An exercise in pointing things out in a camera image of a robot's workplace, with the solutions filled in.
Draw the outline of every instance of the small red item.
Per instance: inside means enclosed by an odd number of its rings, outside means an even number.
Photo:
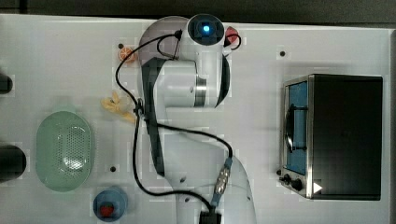
[[[128,47],[124,47],[122,49],[120,49],[119,51],[119,59],[120,61],[123,61],[131,52],[132,52],[132,48],[128,48]],[[126,63],[132,63],[136,60],[136,52],[131,55],[125,62]]]
[[[230,43],[233,43],[238,38],[238,36],[236,36],[237,34],[238,34],[238,31],[235,30],[232,26],[229,26],[227,28],[227,31],[225,32],[226,36],[233,35],[233,36],[227,37],[227,39],[228,39],[228,41],[230,41]]]
[[[110,217],[114,212],[114,205],[112,203],[106,203],[100,206],[100,215],[102,217]]]

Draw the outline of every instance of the black cylinder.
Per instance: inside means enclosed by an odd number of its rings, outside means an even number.
[[[15,146],[0,147],[0,183],[16,179],[26,168],[26,156]]]
[[[12,79],[0,73],[0,94],[9,93],[12,90]]]

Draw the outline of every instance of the black cable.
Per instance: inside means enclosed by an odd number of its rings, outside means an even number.
[[[133,168],[134,168],[134,180],[137,183],[137,186],[139,186],[139,188],[141,188],[145,193],[147,193],[148,195],[151,196],[167,196],[167,195],[172,195],[172,194],[185,194],[185,195],[190,195],[192,197],[195,197],[199,200],[201,200],[207,207],[207,209],[209,210],[209,212],[214,212],[215,208],[209,203],[209,201],[204,198],[203,196],[192,192],[192,191],[188,191],[188,190],[172,190],[172,191],[166,191],[166,192],[161,192],[161,193],[156,193],[156,192],[151,192],[147,189],[145,189],[145,187],[142,185],[142,183],[139,180],[139,176],[137,175],[137,169],[136,169],[136,148],[137,148],[137,137],[138,137],[138,133],[139,133],[139,124],[140,124],[140,116],[138,115],[138,113],[136,114],[137,118],[136,118],[136,126],[134,128],[134,148],[132,151],[132,164],[133,164]]]
[[[237,36],[238,39],[239,39],[238,46],[236,46],[235,48],[233,48],[233,49],[231,49],[231,50],[239,49],[239,47],[240,47],[241,44],[242,44],[242,37],[241,37],[239,34],[231,34],[231,35],[226,35],[225,38],[228,38],[228,37],[231,37],[231,36]]]
[[[214,139],[218,140],[219,142],[221,142],[222,144],[224,144],[224,146],[226,146],[228,148],[228,157],[229,158],[233,157],[233,149],[231,148],[231,146],[226,141],[222,140],[221,138],[219,138],[219,137],[217,137],[217,136],[215,136],[215,135],[213,135],[211,133],[204,133],[204,132],[201,132],[201,131],[182,129],[182,128],[168,126],[168,125],[161,124],[161,123],[157,123],[157,126],[161,127],[161,128],[165,128],[165,129],[171,130],[171,131],[178,131],[178,132],[184,132],[184,133],[195,133],[195,134],[200,134],[200,135],[204,135],[204,136],[207,136],[207,137],[214,138]]]
[[[150,43],[152,43],[152,42],[154,42],[154,41],[156,41],[156,40],[159,40],[159,39],[161,39],[161,38],[166,38],[166,37],[169,37],[169,36],[174,36],[174,35],[161,35],[161,36],[158,36],[158,37],[156,37],[156,38],[154,38],[154,39],[151,39],[150,41],[148,41],[148,42],[146,42],[146,43],[140,45],[140,46],[137,47],[136,49],[132,50],[132,52],[129,53],[128,56],[126,56],[126,57],[124,58],[124,60],[122,60],[122,62],[120,63],[119,67],[117,68],[117,70],[116,70],[116,81],[117,81],[117,84],[119,85],[119,87],[120,87],[123,91],[125,91],[125,92],[131,97],[131,99],[134,101],[134,105],[137,105],[136,99],[134,98],[134,96],[133,96],[127,89],[125,89],[125,87],[123,87],[123,86],[121,85],[120,80],[119,80],[119,72],[120,72],[120,69],[121,69],[122,65],[129,59],[129,57],[131,57],[131,56],[132,56],[135,52],[137,52],[139,49],[145,47],[146,45],[148,45],[148,44],[150,44]]]
[[[174,57],[172,58],[172,60],[174,60],[175,59],[175,57],[176,57],[176,51],[177,51],[177,47],[178,47],[178,42],[179,42],[180,40],[177,40],[177,44],[176,44],[176,47],[175,47],[175,53],[174,53]]]
[[[164,56],[164,57],[168,57],[168,58],[171,58],[172,60],[174,60],[175,59],[175,55],[171,55],[171,54],[168,54],[168,53],[165,53],[165,52],[163,52],[161,49],[160,49],[160,45],[161,45],[161,42],[163,42],[163,40],[165,40],[167,37],[163,37],[163,38],[161,38],[158,42],[157,42],[157,51],[162,55],[162,56]]]
[[[136,181],[137,185],[139,188],[141,188],[145,193],[147,193],[148,195],[151,196],[167,196],[167,195],[172,195],[172,194],[185,194],[185,195],[190,195],[192,197],[195,197],[199,200],[201,200],[205,206],[207,207],[207,209],[209,210],[210,213],[214,213],[215,212],[215,207],[212,206],[209,201],[204,198],[202,195],[199,195],[195,192],[192,191],[188,191],[188,190],[172,190],[172,191],[166,191],[166,192],[161,192],[161,193],[156,193],[156,192],[151,192],[147,189],[145,189],[145,187],[142,185],[142,183],[139,180],[139,176],[137,174],[137,169],[136,169],[136,148],[137,148],[137,137],[138,137],[138,132],[139,132],[139,125],[140,125],[140,115],[139,115],[139,109],[142,108],[142,105],[139,104],[136,99],[134,98],[134,96],[128,91],[126,90],[121,84],[120,84],[120,80],[119,80],[119,75],[120,75],[120,68],[122,67],[122,65],[128,60],[129,57],[131,57],[135,52],[137,52],[139,49],[145,47],[146,45],[159,40],[159,42],[157,43],[157,50],[162,54],[161,50],[159,49],[159,45],[161,43],[161,41],[163,41],[165,38],[169,37],[169,36],[176,36],[177,37],[177,46],[175,49],[175,53],[173,55],[173,59],[175,59],[176,56],[176,52],[177,52],[177,47],[178,47],[178,43],[179,43],[179,39],[180,39],[180,35],[181,35],[181,31],[176,31],[173,35],[162,35],[162,36],[158,36],[154,39],[151,39],[150,41],[144,43],[143,45],[137,47],[136,49],[134,49],[131,53],[129,53],[127,55],[127,57],[125,57],[124,60],[122,60],[122,62],[120,63],[119,67],[116,70],[116,81],[117,84],[120,86],[120,88],[122,88],[130,97],[131,99],[134,101],[134,105],[136,107],[135,109],[135,113],[136,113],[136,125],[135,125],[135,130],[134,130],[134,146],[133,146],[133,169],[134,169],[134,180]],[[241,45],[241,37],[239,35],[237,35],[239,38],[239,44],[236,48],[232,49],[238,49],[239,46]],[[212,137],[216,140],[218,140],[219,142],[221,142],[222,144],[224,144],[224,146],[226,146],[229,150],[229,158],[231,158],[233,156],[233,149],[231,148],[231,146],[225,142],[224,140],[222,140],[221,138],[216,137],[213,134],[210,133],[204,133],[204,132],[200,132],[200,131],[192,131],[192,130],[187,130],[187,129],[182,129],[182,128],[177,128],[177,127],[172,127],[172,126],[168,126],[168,125],[164,125],[164,124],[158,124],[158,127],[163,127],[165,129],[168,130],[172,130],[172,131],[179,131],[179,132],[185,132],[185,133],[195,133],[195,134],[200,134],[200,135],[204,135],[204,136],[208,136],[208,137]]]

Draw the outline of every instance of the green colander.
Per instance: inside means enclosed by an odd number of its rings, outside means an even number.
[[[74,112],[55,112],[40,124],[35,169],[49,189],[65,192],[78,188],[88,178],[93,159],[90,127]]]

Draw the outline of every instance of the toaster oven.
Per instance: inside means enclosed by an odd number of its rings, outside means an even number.
[[[344,75],[286,82],[281,184],[308,199],[379,200],[382,86]]]

